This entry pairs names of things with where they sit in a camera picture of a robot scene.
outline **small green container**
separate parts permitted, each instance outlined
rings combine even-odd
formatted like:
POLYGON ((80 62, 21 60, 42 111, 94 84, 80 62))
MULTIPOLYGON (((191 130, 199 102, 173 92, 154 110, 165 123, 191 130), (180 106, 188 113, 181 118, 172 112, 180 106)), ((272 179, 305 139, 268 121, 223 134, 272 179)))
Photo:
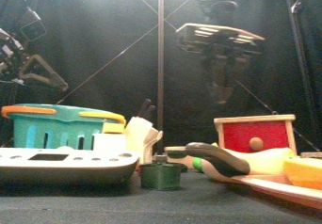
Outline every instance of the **small green container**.
POLYGON ((144 164, 140 168, 140 187, 175 190, 180 188, 181 166, 167 163, 144 164))
POLYGON ((108 111, 53 104, 5 106, 2 116, 13 119, 13 147, 37 149, 69 146, 90 150, 102 123, 124 121, 108 111))

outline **metal rod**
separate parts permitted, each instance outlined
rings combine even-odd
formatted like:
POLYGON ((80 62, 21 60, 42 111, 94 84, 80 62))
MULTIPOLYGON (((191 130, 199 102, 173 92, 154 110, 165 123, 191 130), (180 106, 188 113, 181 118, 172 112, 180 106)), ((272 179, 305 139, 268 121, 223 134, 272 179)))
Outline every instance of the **metal rod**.
MULTIPOLYGON (((157 129, 162 130, 162 39, 164 39, 164 3, 162 0, 158 0, 158 61, 157 61, 157 129)), ((157 154, 162 153, 161 141, 157 145, 157 154)))
POLYGON ((295 43, 299 70, 301 73, 301 82, 303 82, 303 87, 304 87, 305 101, 307 101, 307 105, 308 105, 311 131, 313 134, 313 138, 316 140, 316 139, 320 139, 319 122, 317 122, 317 118, 315 115, 316 108, 315 108, 315 102, 313 102, 313 98, 312 98, 309 72, 308 72, 308 65, 307 65, 305 54, 304 54, 304 46, 303 46, 301 33, 300 33, 300 28, 299 28, 299 20, 297 20, 296 11, 291 10, 291 7, 293 6, 293 0, 287 0, 287 6, 288 6, 288 11, 289 11, 289 25, 291 25, 291 31, 292 31, 292 37, 293 37, 293 43, 295 43))

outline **display screen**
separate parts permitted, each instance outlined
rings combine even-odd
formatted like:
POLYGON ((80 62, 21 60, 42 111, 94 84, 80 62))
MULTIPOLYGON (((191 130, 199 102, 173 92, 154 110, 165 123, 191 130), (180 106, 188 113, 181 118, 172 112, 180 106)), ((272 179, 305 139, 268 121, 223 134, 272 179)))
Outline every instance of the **display screen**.
POLYGON ((48 160, 48 161, 61 161, 66 158, 68 154, 60 153, 38 153, 29 160, 48 160))

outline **black table surface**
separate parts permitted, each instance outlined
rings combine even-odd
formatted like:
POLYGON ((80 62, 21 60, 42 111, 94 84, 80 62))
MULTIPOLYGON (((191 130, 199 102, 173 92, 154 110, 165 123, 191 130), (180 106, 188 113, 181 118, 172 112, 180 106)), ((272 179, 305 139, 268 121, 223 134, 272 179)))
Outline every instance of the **black table surface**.
POLYGON ((171 191, 140 188, 134 173, 104 187, 2 186, 0 196, 0 223, 322 223, 316 209, 193 170, 171 191))

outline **yellow object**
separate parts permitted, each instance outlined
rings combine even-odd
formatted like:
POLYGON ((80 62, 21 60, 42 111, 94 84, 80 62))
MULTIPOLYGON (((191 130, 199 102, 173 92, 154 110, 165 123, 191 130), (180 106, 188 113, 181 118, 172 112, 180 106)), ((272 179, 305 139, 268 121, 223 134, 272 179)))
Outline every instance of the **yellow object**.
POLYGON ((287 158, 284 161, 284 173, 293 185, 322 190, 320 159, 287 158))
POLYGON ((249 175, 280 175, 284 172, 284 160, 295 156, 289 148, 273 148, 261 152, 235 152, 224 149, 235 157, 247 161, 249 175))
POLYGON ((122 134, 124 133, 124 124, 122 123, 113 123, 113 122, 104 122, 102 123, 102 134, 122 134))
POLYGON ((78 112, 80 117, 92 117, 92 118, 101 118, 101 119, 112 119, 117 122, 125 124, 125 118, 116 113, 104 113, 104 112, 93 112, 93 111, 81 111, 78 112))

